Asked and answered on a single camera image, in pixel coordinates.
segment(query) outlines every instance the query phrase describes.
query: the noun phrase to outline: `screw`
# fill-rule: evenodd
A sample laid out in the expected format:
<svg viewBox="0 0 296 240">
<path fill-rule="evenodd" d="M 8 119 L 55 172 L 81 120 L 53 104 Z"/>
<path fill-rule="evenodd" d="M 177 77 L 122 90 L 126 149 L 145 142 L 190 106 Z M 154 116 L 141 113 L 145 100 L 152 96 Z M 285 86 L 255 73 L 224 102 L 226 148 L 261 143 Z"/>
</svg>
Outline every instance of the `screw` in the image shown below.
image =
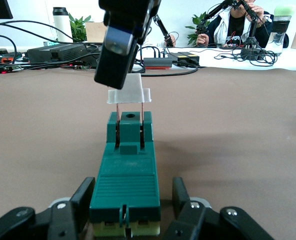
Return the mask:
<svg viewBox="0 0 296 240">
<path fill-rule="evenodd" d="M 200 208 L 199 203 L 196 202 L 196 201 L 192 201 L 192 202 L 190 203 L 190 206 L 191 206 L 192 209 L 194 209 L 194 208 L 197 208 L 197 209 Z"/>
<path fill-rule="evenodd" d="M 59 203 L 57 205 L 57 209 L 63 209 L 64 207 L 66 207 L 66 203 Z"/>
<path fill-rule="evenodd" d="M 183 234 L 183 231 L 182 231 L 182 230 L 176 230 L 176 231 L 174 231 L 174 233 L 175 233 L 178 237 L 181 237 L 182 234 Z"/>
<path fill-rule="evenodd" d="M 228 215 L 237 216 L 237 211 L 235 209 L 228 208 L 226 212 L 228 213 Z"/>
<path fill-rule="evenodd" d="M 21 210 L 16 214 L 16 217 L 21 217 L 23 215 L 26 215 L 28 213 L 28 209 L 26 210 Z"/>
</svg>

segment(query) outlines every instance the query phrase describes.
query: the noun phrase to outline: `white wall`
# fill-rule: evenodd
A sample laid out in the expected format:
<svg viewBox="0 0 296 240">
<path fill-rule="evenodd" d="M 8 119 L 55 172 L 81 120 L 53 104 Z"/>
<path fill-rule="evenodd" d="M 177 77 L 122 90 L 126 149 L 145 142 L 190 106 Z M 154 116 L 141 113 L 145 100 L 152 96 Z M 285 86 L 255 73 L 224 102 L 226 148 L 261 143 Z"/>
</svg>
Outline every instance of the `white wall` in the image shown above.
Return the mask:
<svg viewBox="0 0 296 240">
<path fill-rule="evenodd" d="M 222 0 L 162 0 L 158 15 L 168 32 L 176 31 L 179 33 L 176 46 L 186 47 L 188 44 L 187 34 L 193 32 L 193 30 L 185 28 L 185 26 L 193 25 L 192 16 L 194 14 L 200 15 L 213 5 L 221 2 Z M 76 18 L 91 15 L 94 22 L 101 22 L 104 16 L 104 11 L 99 8 L 97 0 L 81 0 L 77 2 L 67 0 L 8 0 L 8 3 L 14 17 L 13 20 L 33 20 L 53 25 L 53 7 L 66 7 L 68 12 Z M 257 0 L 255 3 L 273 14 L 277 5 L 296 5 L 296 0 Z M 16 23 L 15 26 L 25 28 L 47 38 L 54 39 L 56 35 L 56 32 L 51 30 L 50 27 L 33 23 Z M 151 42 L 158 43 L 163 39 L 163 35 L 158 26 L 154 23 L 151 26 L 152 32 L 149 35 L 149 39 Z M 292 16 L 287 31 L 290 37 L 290 44 L 295 32 L 296 12 Z M 44 41 L 28 33 L 2 26 L 0 26 L 0 34 L 11 38 L 18 49 L 41 47 Z M 7 46 L 11 46 L 10 42 L 0 38 L 0 47 Z"/>
</svg>

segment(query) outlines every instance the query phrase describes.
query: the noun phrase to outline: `green leaves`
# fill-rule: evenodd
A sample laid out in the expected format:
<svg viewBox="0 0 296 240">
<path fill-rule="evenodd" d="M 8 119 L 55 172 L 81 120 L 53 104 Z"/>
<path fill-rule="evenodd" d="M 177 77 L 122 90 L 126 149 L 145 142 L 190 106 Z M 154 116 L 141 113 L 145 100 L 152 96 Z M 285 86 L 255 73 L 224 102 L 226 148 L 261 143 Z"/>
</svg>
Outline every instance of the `green leaves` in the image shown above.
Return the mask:
<svg viewBox="0 0 296 240">
<path fill-rule="evenodd" d="M 196 26 L 185 26 L 185 28 L 193 30 L 193 33 L 187 35 L 187 38 L 189 39 L 188 45 L 192 45 L 193 47 L 196 46 L 196 40 L 197 40 L 198 35 L 195 33 L 195 30 L 196 30 L 197 25 L 200 24 L 200 22 L 203 20 L 203 18 L 205 17 L 206 14 L 207 14 L 206 12 L 200 14 L 200 16 L 197 16 L 196 14 L 194 14 L 192 17 L 192 23 Z"/>
<path fill-rule="evenodd" d="M 85 23 L 89 22 L 91 18 L 92 16 L 89 15 L 85 19 L 84 16 L 82 16 L 80 19 L 77 19 L 69 13 L 71 33 L 74 42 L 83 42 L 87 40 Z"/>
</svg>

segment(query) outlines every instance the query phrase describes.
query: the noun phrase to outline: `wire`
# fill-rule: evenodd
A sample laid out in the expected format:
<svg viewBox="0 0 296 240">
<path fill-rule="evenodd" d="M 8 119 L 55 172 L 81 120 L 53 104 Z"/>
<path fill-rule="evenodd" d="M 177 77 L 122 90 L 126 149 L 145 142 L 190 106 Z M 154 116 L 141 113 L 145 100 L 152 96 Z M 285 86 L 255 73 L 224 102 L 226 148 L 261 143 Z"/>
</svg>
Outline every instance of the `wire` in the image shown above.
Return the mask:
<svg viewBox="0 0 296 240">
<path fill-rule="evenodd" d="M 247 44 L 253 44 L 253 43 L 246 41 L 244 44 L 247 45 Z M 275 62 L 277 62 L 278 56 L 274 52 L 266 51 L 263 48 L 261 48 L 259 45 L 257 49 L 258 49 L 257 53 L 253 54 L 251 51 L 249 51 L 247 55 L 242 56 L 242 50 L 239 53 L 234 53 L 234 51 L 237 50 L 237 47 L 236 47 L 231 51 L 231 53 L 222 52 L 217 56 L 215 56 L 214 59 L 221 60 L 221 59 L 228 58 L 228 59 L 236 60 L 239 62 L 249 60 L 251 65 L 257 66 L 257 67 L 271 67 L 272 65 L 275 64 Z"/>
<path fill-rule="evenodd" d="M 208 9 L 208 11 L 207 11 L 207 13 L 206 14 L 209 14 L 209 11 L 211 10 L 211 9 L 213 9 L 213 8 L 215 8 L 215 7 L 217 7 L 217 6 L 219 6 L 221 3 L 217 3 L 217 4 L 215 4 L 215 5 L 213 5 L 212 7 L 210 7 L 209 9 Z"/>
<path fill-rule="evenodd" d="M 153 57 L 154 57 L 154 58 L 157 57 L 156 50 L 157 50 L 157 52 L 158 52 L 158 58 L 161 57 L 161 52 L 160 52 L 160 50 L 159 50 L 158 47 L 156 47 L 156 46 L 144 46 L 144 47 L 141 47 L 141 50 L 143 50 L 143 49 L 147 49 L 147 48 L 152 48 L 152 49 L 153 49 Z"/>
<path fill-rule="evenodd" d="M 17 56 L 17 47 L 16 47 L 14 41 L 11 40 L 9 37 L 3 36 L 3 35 L 0 35 L 0 38 L 5 38 L 5 39 L 9 40 L 12 43 L 13 49 L 14 49 L 14 56 L 13 56 L 13 59 L 12 59 L 12 64 L 15 64 L 15 60 L 16 60 L 16 56 Z"/>
<path fill-rule="evenodd" d="M 38 35 L 34 32 L 31 32 L 31 31 L 28 31 L 28 30 L 25 30 L 21 27 L 17 27 L 17 26 L 12 26 L 12 25 L 9 25 L 9 23 L 35 23 L 35 24 L 41 24 L 41 25 L 44 25 L 44 26 L 48 26 L 48 27 L 51 27 L 51 28 L 54 28 L 56 29 L 57 31 L 63 33 L 64 35 L 66 35 L 67 37 L 69 37 L 70 39 L 72 40 L 75 40 L 74 38 L 72 38 L 71 36 L 67 35 L 66 33 L 64 33 L 62 30 L 54 27 L 54 26 L 51 26 L 49 24 L 46 24 L 46 23 L 43 23 L 43 22 L 38 22 L 38 21 L 30 21 L 30 20 L 15 20 L 15 21 L 5 21 L 5 22 L 1 22 L 0 23 L 0 26 L 5 26 L 5 27 L 9 27 L 9 28 L 13 28 L 13 29 L 17 29 L 17 30 L 20 30 L 20 31 L 23 31 L 23 32 L 26 32 L 26 33 L 29 33 L 29 34 L 32 34 L 36 37 L 39 37 L 41 39 L 45 39 L 45 40 L 48 40 L 50 42 L 54 42 L 54 43 L 59 43 L 59 44 L 85 44 L 84 42 L 82 41 L 78 41 L 78 42 L 65 42 L 65 41 L 57 41 L 57 40 L 52 40 L 52 39 L 49 39 L 47 37 L 44 37 L 44 36 L 41 36 L 41 35 Z"/>
<path fill-rule="evenodd" d="M 174 40 L 173 44 L 176 44 L 178 38 L 179 38 L 179 33 L 177 31 L 171 31 L 169 34 L 177 34 L 176 39 Z"/>
<path fill-rule="evenodd" d="M 88 54 L 85 54 L 83 56 L 79 56 L 79 57 L 76 57 L 74 59 L 67 60 L 67 61 L 56 61 L 56 62 L 48 62 L 48 63 L 44 63 L 44 62 L 34 63 L 33 66 L 27 66 L 27 67 L 25 67 L 25 69 L 35 70 L 35 69 L 42 69 L 42 68 L 47 68 L 47 67 L 60 67 L 60 65 L 74 63 L 75 61 L 78 61 L 80 59 L 83 59 L 85 57 L 92 56 L 92 55 L 99 55 L 99 53 L 88 53 Z"/>
<path fill-rule="evenodd" d="M 186 49 L 187 47 L 176 47 L 176 49 Z M 208 48 L 208 47 L 193 47 L 194 49 L 202 49 L 200 51 L 197 51 L 197 50 L 190 50 L 189 52 L 193 52 L 193 53 L 202 53 L 204 51 L 215 51 L 215 52 L 223 52 L 222 50 L 220 50 L 219 48 Z M 168 47 L 165 47 L 164 48 L 165 50 L 167 49 L 168 50 L 168 53 L 171 53 L 169 51 L 169 48 Z"/>
<path fill-rule="evenodd" d="M 148 36 L 152 32 L 152 30 L 153 30 L 153 28 L 151 26 L 149 26 L 146 36 Z"/>
</svg>

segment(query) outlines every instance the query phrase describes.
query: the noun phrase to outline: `black box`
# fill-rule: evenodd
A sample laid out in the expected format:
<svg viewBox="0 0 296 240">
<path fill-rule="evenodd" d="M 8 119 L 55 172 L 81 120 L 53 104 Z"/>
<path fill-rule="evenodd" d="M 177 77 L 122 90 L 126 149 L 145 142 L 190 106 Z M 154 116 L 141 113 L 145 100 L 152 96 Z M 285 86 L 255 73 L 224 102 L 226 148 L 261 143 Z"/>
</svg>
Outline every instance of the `black box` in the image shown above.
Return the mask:
<svg viewBox="0 0 296 240">
<path fill-rule="evenodd" d="M 83 44 L 56 44 L 42 46 L 27 51 L 31 63 L 70 61 L 82 56 Z"/>
<path fill-rule="evenodd" d="M 189 57 L 181 53 L 168 53 L 168 58 L 172 58 L 172 63 L 176 66 L 186 66 L 189 63 Z"/>
</svg>

